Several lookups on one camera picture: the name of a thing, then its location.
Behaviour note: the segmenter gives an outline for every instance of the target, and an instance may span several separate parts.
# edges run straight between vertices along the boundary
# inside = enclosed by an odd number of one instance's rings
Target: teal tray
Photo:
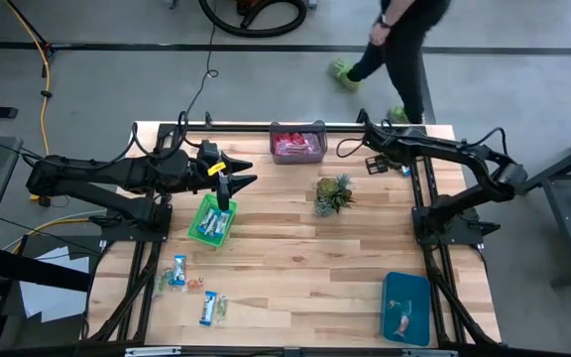
[[[391,300],[399,305],[390,308]],[[400,336],[396,333],[400,326],[401,313],[410,303],[409,325]],[[431,313],[430,283],[425,277],[403,273],[389,273],[383,282],[381,313],[381,334],[391,341],[427,346],[429,343],[429,323]]]
[[[231,200],[229,203],[229,210],[227,212],[230,213],[230,219],[228,220],[228,224],[224,230],[224,235],[221,237],[207,236],[197,229],[199,223],[202,221],[202,219],[204,219],[204,216],[211,208],[219,211],[219,206],[217,205],[217,197],[212,194],[205,194],[204,199],[202,199],[202,202],[199,204],[199,209],[197,209],[195,218],[193,218],[193,221],[190,223],[190,228],[188,229],[187,236],[202,243],[212,245],[213,247],[221,247],[222,244],[224,244],[224,240],[226,240],[228,233],[230,233],[230,226],[233,223],[235,212],[237,211],[237,202]]]

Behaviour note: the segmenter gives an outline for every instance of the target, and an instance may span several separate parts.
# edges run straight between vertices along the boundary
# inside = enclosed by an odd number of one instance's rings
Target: person's hand
[[[374,46],[382,46],[391,31],[391,29],[383,28],[381,24],[376,24],[374,25],[374,29],[372,29],[372,34],[369,36],[369,40]]]

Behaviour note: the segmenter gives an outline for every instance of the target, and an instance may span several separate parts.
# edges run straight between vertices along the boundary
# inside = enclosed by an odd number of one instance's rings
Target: blue snack package
[[[208,210],[208,213],[204,216],[202,221],[197,226],[197,230],[200,231],[202,234],[206,234],[208,227],[211,225],[213,221],[217,221],[217,212],[213,208]]]
[[[171,285],[183,286],[186,284],[186,256],[175,255],[175,269],[173,269],[173,277],[170,281]]]
[[[406,166],[402,166],[402,167],[400,168],[400,173],[401,173],[404,177],[408,178],[408,177],[411,176],[411,168],[410,168],[410,167],[406,167]]]
[[[230,213],[221,212],[219,214],[219,219],[217,220],[217,227],[215,228],[215,237],[223,237],[224,231],[226,230],[226,225],[230,219]]]
[[[204,296],[204,307],[202,308],[202,317],[199,319],[199,324],[210,326],[213,318],[213,310],[215,309],[216,300],[216,292],[206,292]]]

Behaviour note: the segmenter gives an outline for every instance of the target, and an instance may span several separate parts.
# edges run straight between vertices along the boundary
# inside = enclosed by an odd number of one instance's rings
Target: candy bar wrapper
[[[217,221],[217,213],[213,208],[208,210],[208,213],[204,216],[204,219],[199,223],[197,226],[197,230],[200,231],[202,234],[206,234],[208,227],[212,224],[213,221]]]
[[[219,220],[217,222],[217,228],[215,228],[215,237],[222,237],[224,235],[224,231],[226,231],[226,225],[228,224],[229,219],[229,213],[222,212],[220,214]]]
[[[223,323],[226,319],[226,310],[228,309],[228,297],[221,296],[217,300],[217,305],[215,306],[215,323]]]
[[[186,256],[175,255],[175,269],[173,270],[172,285],[183,286],[186,284]]]
[[[210,220],[208,228],[206,228],[206,230],[202,233],[212,237],[215,234],[215,229],[217,229],[217,222],[219,222],[219,215],[215,214],[213,218]]]
[[[204,295],[204,307],[202,308],[202,317],[199,319],[199,324],[210,326],[213,318],[213,310],[215,309],[215,302],[217,301],[216,292],[206,292]]]

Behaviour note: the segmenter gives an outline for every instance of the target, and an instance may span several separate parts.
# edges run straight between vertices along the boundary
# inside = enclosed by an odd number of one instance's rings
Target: concrete floor
[[[220,3],[219,13],[235,19],[233,5]],[[319,3],[317,12],[294,33],[251,41],[218,31],[215,43],[365,45],[377,0]],[[20,0],[18,6],[52,41],[206,44],[211,29],[196,1],[188,0],[174,11],[162,0]],[[275,5],[257,26],[282,23],[290,13],[288,6]],[[27,41],[3,2],[0,40]],[[571,0],[454,0],[427,45],[571,48]],[[383,71],[357,94],[337,88],[324,72],[335,57],[359,56],[215,53],[212,67],[220,76],[207,81],[192,117],[200,119],[208,110],[214,120],[352,122],[361,107],[380,117],[400,103]],[[205,59],[206,53],[58,53],[53,64],[55,97],[47,115],[52,152],[78,158],[115,156],[125,145],[131,122],[172,120],[185,108],[198,88]],[[437,122],[454,125],[458,138],[479,139],[503,126],[511,155],[531,175],[571,147],[571,57],[428,55],[424,62]],[[0,134],[22,137],[27,148],[38,152],[43,149],[40,68],[36,52],[0,50],[0,105],[19,108],[17,119],[0,120]],[[490,145],[497,149],[499,142]],[[36,226],[95,209],[76,200],[62,209],[30,204],[24,188],[28,173],[26,166],[17,166],[1,216]],[[571,352],[571,288],[549,286],[550,279],[569,273],[570,261],[544,195],[534,191],[512,202],[486,204],[480,213],[504,227],[486,242],[504,341]],[[76,233],[84,230],[77,228]],[[0,247],[22,233],[0,223]]]

